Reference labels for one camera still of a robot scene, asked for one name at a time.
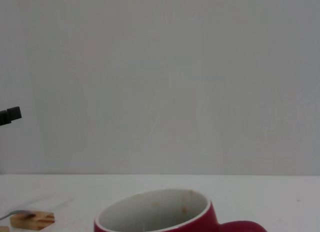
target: metal spoon handle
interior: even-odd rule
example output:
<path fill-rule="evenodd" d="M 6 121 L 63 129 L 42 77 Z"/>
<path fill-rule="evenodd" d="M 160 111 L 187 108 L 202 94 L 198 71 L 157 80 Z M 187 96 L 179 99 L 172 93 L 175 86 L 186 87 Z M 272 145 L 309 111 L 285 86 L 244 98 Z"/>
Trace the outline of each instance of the metal spoon handle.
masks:
<path fill-rule="evenodd" d="M 12 215 L 15 215 L 15 214 L 25 214 L 25 215 L 33 215 L 34 213 L 32 213 L 31 211 L 29 210 L 14 210 L 14 211 L 11 211 L 10 213 L 8 213 L 7 215 L 3 216 L 3 217 L 0 217 L 0 221 L 2 221 L 3 219 L 5 218 L 8 218 L 9 216 L 12 216 Z"/>

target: mug handle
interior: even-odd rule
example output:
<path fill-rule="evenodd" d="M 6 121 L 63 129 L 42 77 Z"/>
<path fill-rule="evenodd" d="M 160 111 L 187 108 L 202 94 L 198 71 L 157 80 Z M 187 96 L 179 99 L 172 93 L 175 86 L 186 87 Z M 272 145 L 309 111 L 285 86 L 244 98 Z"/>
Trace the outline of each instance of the mug handle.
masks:
<path fill-rule="evenodd" d="M 223 223 L 219 229 L 219 232 L 267 232 L 260 224 L 251 221 Z"/>

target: white wall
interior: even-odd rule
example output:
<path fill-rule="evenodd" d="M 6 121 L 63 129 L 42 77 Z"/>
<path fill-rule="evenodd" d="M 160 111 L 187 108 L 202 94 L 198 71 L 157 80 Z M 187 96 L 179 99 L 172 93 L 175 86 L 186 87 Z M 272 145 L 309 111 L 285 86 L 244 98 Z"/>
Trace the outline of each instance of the white wall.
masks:
<path fill-rule="evenodd" d="M 22 118 L 0 127 L 0 174 L 44 173 L 18 1 L 0 0 L 0 111 L 15 106 L 20 106 Z"/>
<path fill-rule="evenodd" d="M 18 2 L 48 173 L 320 175 L 320 0 Z"/>

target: stain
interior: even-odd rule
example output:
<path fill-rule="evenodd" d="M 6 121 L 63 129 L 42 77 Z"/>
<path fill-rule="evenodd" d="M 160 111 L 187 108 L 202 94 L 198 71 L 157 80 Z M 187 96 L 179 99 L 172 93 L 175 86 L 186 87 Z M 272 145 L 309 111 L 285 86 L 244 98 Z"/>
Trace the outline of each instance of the stain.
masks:
<path fill-rule="evenodd" d="M 30 218 L 32 218 L 32 217 L 36 217 L 36 214 L 34 214 L 34 213 L 32 213 L 32 214 L 27 214 L 27 215 L 25 215 L 22 219 L 23 219 L 23 220 L 28 220 L 28 219 L 30 219 Z"/>
<path fill-rule="evenodd" d="M 188 213 L 188 209 L 185 206 L 182 206 L 181 212 L 182 212 L 182 214 L 186 214 L 186 213 Z"/>

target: mug rim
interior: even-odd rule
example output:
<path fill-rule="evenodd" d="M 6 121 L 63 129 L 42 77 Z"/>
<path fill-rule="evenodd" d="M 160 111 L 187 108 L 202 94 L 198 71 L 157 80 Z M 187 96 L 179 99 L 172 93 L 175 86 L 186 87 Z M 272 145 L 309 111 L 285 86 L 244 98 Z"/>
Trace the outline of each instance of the mug rim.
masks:
<path fill-rule="evenodd" d="M 176 224 L 174 226 L 170 226 L 170 227 L 167 227 L 167 228 L 162 228 L 162 229 L 157 229 L 157 230 L 151 230 L 151 231 L 146 231 L 146 232 L 166 232 L 166 231 L 170 231 L 170 230 L 174 230 L 174 229 L 178 229 L 180 227 L 183 227 L 185 225 L 188 225 L 189 223 L 192 223 L 196 220 L 198 220 L 199 218 L 201 218 L 204 214 L 206 214 L 208 212 L 208 210 L 210 209 L 211 207 L 211 200 L 206 196 L 204 195 L 203 193 L 199 192 L 199 191 L 196 191 L 196 190 L 193 190 L 193 189 L 184 189 L 184 188 L 163 188 L 163 189 L 155 189 L 155 190 L 150 190 L 150 191 L 144 191 L 144 192 L 139 192 L 139 193 L 136 193 L 134 195 L 131 195 L 129 197 L 125 197 L 125 198 L 122 198 L 122 199 L 119 199 L 117 201 L 115 201 L 114 203 L 108 205 L 107 207 L 103 208 L 97 215 L 96 217 L 94 218 L 94 223 L 97 227 L 99 227 L 99 229 L 101 229 L 102 231 L 105 231 L 105 232 L 121 232 L 121 231 L 116 231 L 116 230 L 112 230 L 112 229 L 108 229 L 108 228 L 105 228 L 103 227 L 100 223 L 99 223 L 99 218 L 101 216 L 101 214 L 107 210 L 109 207 L 121 202 L 122 200 L 125 200 L 125 199 L 128 199 L 128 198 L 131 198 L 131 197 L 134 197 L 136 195 L 143 195 L 143 194 L 147 194 L 147 193 L 150 193 L 150 192 L 157 192 L 157 191 L 188 191 L 188 192 L 192 192 L 192 193 L 197 193 L 199 194 L 200 196 L 202 196 L 205 200 L 206 200 L 206 206 L 204 208 L 204 210 L 202 210 L 197 216 L 183 222 L 183 223 L 179 223 L 179 224 Z"/>

